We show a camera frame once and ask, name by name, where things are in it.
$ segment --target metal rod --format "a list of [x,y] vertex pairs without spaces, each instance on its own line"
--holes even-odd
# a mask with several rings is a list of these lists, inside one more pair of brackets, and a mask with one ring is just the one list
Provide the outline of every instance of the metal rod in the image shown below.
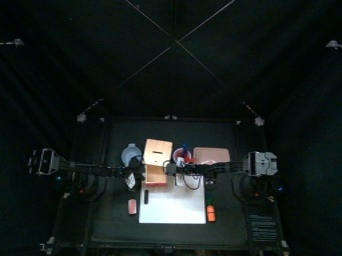
[[230,1],[180,40],[182,42],[233,3],[236,0]]
[[[113,91],[115,91],[119,87],[122,87],[126,83],[127,83],[127,81],[138,74],[138,73],[141,73],[142,72],[142,70],[169,51],[172,49],[172,47],[169,47],[169,48],[166,48],[166,50],[162,52],[162,53],[160,53],[158,55],[157,55],[157,57],[152,60],[152,61],[149,61],[148,62],[148,64],[145,64],[145,66],[141,68],[141,69],[138,69],[138,71],[135,71],[135,73],[129,77],[129,78],[126,78],[118,85],[117,85],[117,87],[110,91],[110,93],[107,94],[107,95],[110,95],[111,93],[113,93]],[[101,98],[101,99],[98,99],[91,105],[90,105],[90,107],[81,113],[81,114],[86,114],[102,101],[105,101],[105,97],[103,98]]]
[[[225,87],[228,87],[226,83],[220,79],[220,77],[216,75],[216,73],[210,70],[210,68],[201,62],[201,60],[197,58],[197,56],[190,52],[190,50],[185,47],[185,45],[176,41],[177,44],[184,48],[184,50],[189,53],[189,55],[194,58],[194,60],[200,63],[200,65],[208,70],[208,72],[212,74],[212,76],[217,79],[220,84]],[[232,95],[237,98],[238,101],[242,102],[244,106],[250,110],[250,112],[254,114],[256,117],[260,117],[258,113],[253,110],[253,108],[249,106],[249,104],[238,97],[238,95],[232,92]]]
[[148,20],[160,28],[161,31],[164,31],[164,33],[170,36],[170,34],[166,32],[166,30],[157,24],[157,22],[141,11],[141,9],[129,1],[126,0],[126,2],[134,7],[134,9],[148,18]]

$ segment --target cup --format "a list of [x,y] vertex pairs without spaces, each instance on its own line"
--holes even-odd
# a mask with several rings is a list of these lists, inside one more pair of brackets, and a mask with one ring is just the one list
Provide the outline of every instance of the cup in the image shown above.
[[[184,157],[184,148],[178,148],[176,151],[174,151],[174,154],[173,154],[173,159],[177,163],[177,160],[180,157]],[[186,156],[184,157],[185,158],[185,161],[188,161],[189,159],[192,159],[192,152],[188,151],[188,154]]]

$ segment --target orange object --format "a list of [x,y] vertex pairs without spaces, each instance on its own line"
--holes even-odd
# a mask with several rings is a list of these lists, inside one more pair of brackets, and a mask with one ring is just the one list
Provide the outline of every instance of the orange object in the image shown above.
[[216,216],[216,208],[213,205],[208,206],[208,217],[209,217],[209,221],[214,222],[217,221],[217,216]]

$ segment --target black enclosure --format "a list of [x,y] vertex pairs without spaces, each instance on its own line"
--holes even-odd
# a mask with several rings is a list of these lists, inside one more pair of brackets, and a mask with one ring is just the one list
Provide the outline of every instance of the black enclosure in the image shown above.
[[[29,175],[34,149],[102,162],[118,157],[125,136],[144,146],[153,129],[182,141],[184,126],[197,131],[194,144],[232,147],[236,159],[249,145],[278,156],[292,254],[342,255],[341,13],[337,0],[2,1],[0,255],[39,255],[57,226],[61,188],[51,177]],[[89,127],[95,120],[117,131],[107,146],[93,144],[105,132]],[[125,123],[148,120],[161,126]],[[234,127],[228,133],[222,122]],[[205,130],[212,136],[200,140]],[[82,139],[91,134],[95,140]],[[228,249],[221,239],[213,236],[205,247]]]

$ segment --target black table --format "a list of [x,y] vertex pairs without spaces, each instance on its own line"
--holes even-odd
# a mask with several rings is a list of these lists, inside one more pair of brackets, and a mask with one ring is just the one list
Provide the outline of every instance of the black table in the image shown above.
[[[192,151],[196,147],[228,148],[233,162],[250,151],[266,151],[264,130],[254,120],[94,118],[78,125],[71,160],[122,165],[123,149],[135,143],[144,151],[148,138],[172,141],[174,149],[184,143]],[[206,224],[141,224],[140,216],[127,213],[130,199],[140,205],[140,187],[131,192],[123,180],[101,178],[101,197],[62,199],[55,251],[78,247],[86,255],[89,247],[246,250],[245,208],[233,193],[233,175],[220,174],[217,189],[206,190],[217,210],[217,222]]]

